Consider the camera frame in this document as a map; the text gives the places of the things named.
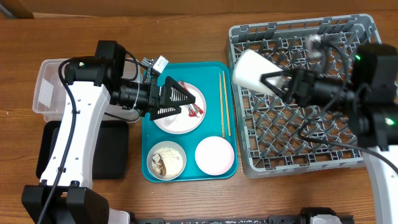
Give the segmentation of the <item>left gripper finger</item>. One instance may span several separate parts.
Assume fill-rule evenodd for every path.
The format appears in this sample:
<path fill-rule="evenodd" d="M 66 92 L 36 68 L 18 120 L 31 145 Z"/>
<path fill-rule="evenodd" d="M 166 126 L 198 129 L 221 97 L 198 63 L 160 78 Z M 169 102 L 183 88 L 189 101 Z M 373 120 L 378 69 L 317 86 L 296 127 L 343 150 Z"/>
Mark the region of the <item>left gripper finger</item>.
<path fill-rule="evenodd" d="M 160 106 L 170 108 L 195 103 L 196 98 L 172 77 L 167 76 L 160 91 Z"/>
<path fill-rule="evenodd" d="M 177 107 L 170 107 L 170 108 L 153 108 L 150 111 L 150 120 L 154 121 L 160 118 L 165 118 L 168 116 L 176 115 L 181 113 L 181 108 Z"/>

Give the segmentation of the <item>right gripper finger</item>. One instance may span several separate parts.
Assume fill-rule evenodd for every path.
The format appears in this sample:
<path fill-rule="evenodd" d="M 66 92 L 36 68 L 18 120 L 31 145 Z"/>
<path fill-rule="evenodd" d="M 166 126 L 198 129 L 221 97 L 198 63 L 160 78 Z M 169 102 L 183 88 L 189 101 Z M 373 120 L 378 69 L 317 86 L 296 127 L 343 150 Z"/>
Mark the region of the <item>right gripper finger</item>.
<path fill-rule="evenodd" d="M 261 75 L 261 79 L 267 79 L 267 78 L 273 78 L 273 77 L 291 77 L 293 72 L 290 70 L 282 70 L 278 72 L 272 72 L 272 73 L 265 73 Z"/>
<path fill-rule="evenodd" d="M 282 77 L 267 78 L 266 80 L 260 78 L 260 82 L 277 96 L 284 96 L 286 94 L 286 91 L 282 89 L 284 84 Z"/>

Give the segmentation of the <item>red foil wrapper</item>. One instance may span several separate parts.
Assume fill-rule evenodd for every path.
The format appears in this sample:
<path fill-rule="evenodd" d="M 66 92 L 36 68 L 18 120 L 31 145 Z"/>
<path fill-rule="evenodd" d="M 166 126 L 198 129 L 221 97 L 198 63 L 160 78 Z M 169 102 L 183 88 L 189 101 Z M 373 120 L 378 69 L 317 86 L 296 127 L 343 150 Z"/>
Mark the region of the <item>red foil wrapper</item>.
<path fill-rule="evenodd" d="M 199 106 L 197 106 L 195 103 L 187 105 L 186 107 L 188 109 L 189 117 L 199 117 L 200 115 L 202 115 L 204 113 L 204 111 Z"/>

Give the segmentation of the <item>grey bowl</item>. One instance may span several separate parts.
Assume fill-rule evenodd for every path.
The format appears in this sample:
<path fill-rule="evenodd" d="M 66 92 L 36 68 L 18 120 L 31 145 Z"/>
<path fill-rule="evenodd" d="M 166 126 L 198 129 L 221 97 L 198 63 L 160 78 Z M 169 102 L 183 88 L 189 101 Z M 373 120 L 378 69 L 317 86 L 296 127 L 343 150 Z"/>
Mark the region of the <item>grey bowl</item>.
<path fill-rule="evenodd" d="M 160 181 L 176 180 L 184 171 L 187 157 L 183 148 L 172 141 L 154 145 L 147 155 L 150 174 Z"/>

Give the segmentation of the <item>white cup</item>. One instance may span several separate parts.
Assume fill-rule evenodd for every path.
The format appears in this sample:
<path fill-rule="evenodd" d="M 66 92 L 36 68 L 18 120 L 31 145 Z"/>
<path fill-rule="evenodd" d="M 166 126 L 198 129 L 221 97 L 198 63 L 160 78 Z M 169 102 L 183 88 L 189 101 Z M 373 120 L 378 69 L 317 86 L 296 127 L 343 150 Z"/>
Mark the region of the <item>white cup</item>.
<path fill-rule="evenodd" d="M 254 50 L 245 50 L 235 64 L 232 81 L 235 85 L 249 90 L 274 95 L 275 93 L 260 82 L 261 75 L 282 72 L 283 69 Z"/>

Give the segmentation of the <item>rice and food scraps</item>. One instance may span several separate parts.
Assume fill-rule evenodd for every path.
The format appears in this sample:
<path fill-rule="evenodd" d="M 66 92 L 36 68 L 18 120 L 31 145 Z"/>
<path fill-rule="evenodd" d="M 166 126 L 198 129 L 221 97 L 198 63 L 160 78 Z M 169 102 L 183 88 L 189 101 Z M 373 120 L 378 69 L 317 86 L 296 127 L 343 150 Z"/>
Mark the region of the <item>rice and food scraps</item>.
<path fill-rule="evenodd" d="M 161 179 L 174 179 L 183 171 L 183 157 L 176 149 L 162 147 L 155 151 L 152 168 Z"/>

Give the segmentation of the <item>pink bowl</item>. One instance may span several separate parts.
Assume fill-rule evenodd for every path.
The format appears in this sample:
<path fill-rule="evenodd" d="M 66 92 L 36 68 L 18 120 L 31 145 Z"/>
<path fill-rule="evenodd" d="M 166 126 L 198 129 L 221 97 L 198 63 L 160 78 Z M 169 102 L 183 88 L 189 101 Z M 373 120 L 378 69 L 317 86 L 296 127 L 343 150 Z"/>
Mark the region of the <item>pink bowl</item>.
<path fill-rule="evenodd" d="M 221 175 L 229 171 L 234 162 L 234 149 L 224 138 L 210 136 L 195 149 L 198 168 L 208 175 Z"/>

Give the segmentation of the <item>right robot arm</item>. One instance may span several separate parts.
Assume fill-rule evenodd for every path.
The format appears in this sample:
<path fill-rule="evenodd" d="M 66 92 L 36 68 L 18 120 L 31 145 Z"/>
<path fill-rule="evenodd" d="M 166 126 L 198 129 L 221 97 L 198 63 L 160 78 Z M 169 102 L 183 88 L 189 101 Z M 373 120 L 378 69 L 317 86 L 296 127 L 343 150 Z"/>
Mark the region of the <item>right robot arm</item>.
<path fill-rule="evenodd" d="M 264 73 L 260 82 L 284 102 L 317 105 L 348 117 L 363 153 L 373 189 L 377 223 L 397 223 L 397 49 L 364 44 L 354 56 L 352 75 L 339 81 L 295 68 Z"/>

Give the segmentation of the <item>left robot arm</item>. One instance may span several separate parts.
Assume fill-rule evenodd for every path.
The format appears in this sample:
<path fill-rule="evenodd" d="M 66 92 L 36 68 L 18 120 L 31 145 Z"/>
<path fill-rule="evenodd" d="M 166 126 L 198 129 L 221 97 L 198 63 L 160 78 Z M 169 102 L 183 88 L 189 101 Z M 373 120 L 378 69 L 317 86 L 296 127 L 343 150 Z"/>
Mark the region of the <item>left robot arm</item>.
<path fill-rule="evenodd" d="M 137 109 L 151 120 L 179 114 L 195 97 L 171 77 L 158 86 L 168 61 L 137 62 L 114 40 L 98 42 L 95 54 L 64 60 L 58 77 L 65 109 L 50 160 L 38 185 L 26 185 L 21 201 L 36 223 L 134 223 L 135 216 L 110 208 L 93 191 L 93 159 L 109 105 Z"/>

